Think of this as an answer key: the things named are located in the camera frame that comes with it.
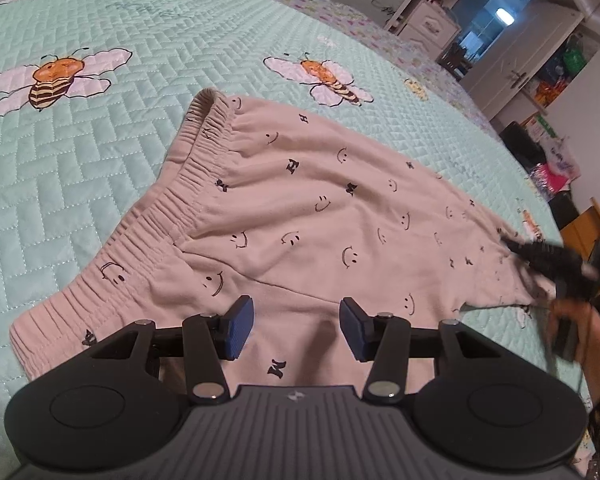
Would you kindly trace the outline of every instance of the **bee stripes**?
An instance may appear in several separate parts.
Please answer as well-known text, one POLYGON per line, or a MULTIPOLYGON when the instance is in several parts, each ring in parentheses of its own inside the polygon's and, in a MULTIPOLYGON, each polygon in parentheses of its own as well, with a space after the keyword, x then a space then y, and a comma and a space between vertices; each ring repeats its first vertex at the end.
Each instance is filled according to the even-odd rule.
POLYGON ((331 90, 332 92, 335 92, 343 99, 346 99, 347 101, 349 101, 351 104, 354 104, 357 106, 362 106, 360 99, 358 99, 357 96, 351 90, 349 90, 346 86, 344 86, 340 81, 336 81, 335 83, 327 81, 327 82, 324 82, 323 84, 327 85, 329 87, 329 90, 331 90))
POLYGON ((73 77, 59 77, 49 82, 38 81, 29 91, 29 103, 36 110, 43 110, 66 94, 73 82, 73 77))

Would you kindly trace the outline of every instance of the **cabinet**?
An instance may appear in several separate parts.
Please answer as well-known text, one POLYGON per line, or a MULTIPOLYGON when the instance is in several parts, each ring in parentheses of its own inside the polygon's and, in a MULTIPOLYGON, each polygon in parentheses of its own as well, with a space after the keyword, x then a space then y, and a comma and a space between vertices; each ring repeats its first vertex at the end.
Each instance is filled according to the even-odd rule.
POLYGON ((459 32, 460 27, 443 14, 442 8, 423 0, 411 13, 398 37, 413 41, 429 54, 429 57, 436 59, 459 32))

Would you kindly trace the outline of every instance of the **smiley face print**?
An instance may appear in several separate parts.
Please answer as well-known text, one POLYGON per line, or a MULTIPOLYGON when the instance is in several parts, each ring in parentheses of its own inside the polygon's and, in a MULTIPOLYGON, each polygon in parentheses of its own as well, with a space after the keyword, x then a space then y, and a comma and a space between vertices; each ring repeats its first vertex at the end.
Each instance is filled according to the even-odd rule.
POLYGON ((272 144, 273 142, 276 142, 279 136, 279 132, 275 132, 274 134, 266 134, 265 137, 267 137, 267 144, 272 144))
POLYGON ((409 227, 411 227, 411 213, 407 213, 406 215, 402 215, 402 218, 400 219, 400 225, 402 225, 402 228, 405 231, 409 230, 409 227))
POLYGON ((236 249, 243 249, 249 243, 247 240, 247 235, 244 231, 242 231, 239 235, 231 235, 231 241, 235 243, 236 249))
POLYGON ((211 274, 209 276, 205 276, 205 281, 202 283, 205 288, 209 290, 213 290, 214 293, 211 297, 215 297, 220 294, 222 287, 224 286, 224 278, 222 277, 222 270, 217 274, 211 274))
POLYGON ((347 149, 342 148, 336 155, 336 158, 340 164, 344 164, 347 161, 347 149))
POLYGON ((342 263, 347 269, 358 262, 358 255, 353 251, 353 247, 349 246, 342 251, 342 263))
POLYGON ((319 213, 320 211, 324 211, 329 207, 331 201, 327 199, 325 196, 319 197, 317 204, 315 205, 315 212, 319 213))
POLYGON ((404 307, 407 309, 409 316, 416 313, 416 302, 413 301, 413 296, 410 293, 404 298, 404 307))
POLYGON ((119 285, 120 283, 124 283, 126 280, 128 280, 125 267, 117 264, 116 262, 107 262, 100 267, 100 272, 102 273, 103 280, 109 280, 109 282, 113 283, 114 285, 119 285))
POLYGON ((300 241, 299 232, 292 231, 290 233, 286 233, 282 238, 280 238, 280 240, 282 240, 283 244, 291 244, 293 247, 300 241))

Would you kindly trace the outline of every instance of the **bed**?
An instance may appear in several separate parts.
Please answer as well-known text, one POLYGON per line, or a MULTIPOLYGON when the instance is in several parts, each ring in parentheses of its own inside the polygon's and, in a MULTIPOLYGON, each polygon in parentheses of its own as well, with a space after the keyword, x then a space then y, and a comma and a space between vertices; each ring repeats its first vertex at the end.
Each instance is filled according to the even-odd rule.
MULTIPOLYGON (((201 88, 336 120, 416 158, 521 232, 528 211, 560 240, 547 204, 450 76, 348 7, 294 1, 0 0, 0 478, 17 465, 2 414, 26 382, 9 325, 92 259, 155 181, 201 88), (336 60, 374 102, 321 105, 269 70, 271 56, 336 60), (75 60, 88 70, 23 83, 58 60, 69 74, 75 60)), ((546 359, 537 318, 468 308, 463 320, 578 388, 579 368, 546 359)))

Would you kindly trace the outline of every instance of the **plastic bag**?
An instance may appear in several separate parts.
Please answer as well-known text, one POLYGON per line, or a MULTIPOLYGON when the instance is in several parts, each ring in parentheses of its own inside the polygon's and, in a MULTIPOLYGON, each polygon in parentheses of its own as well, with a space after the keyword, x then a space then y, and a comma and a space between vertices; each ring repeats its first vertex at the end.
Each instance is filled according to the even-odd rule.
POLYGON ((568 182, 578 178, 580 168, 564 139, 558 137, 541 115, 536 115, 526 124, 529 136, 544 150, 549 169, 563 176, 568 182))

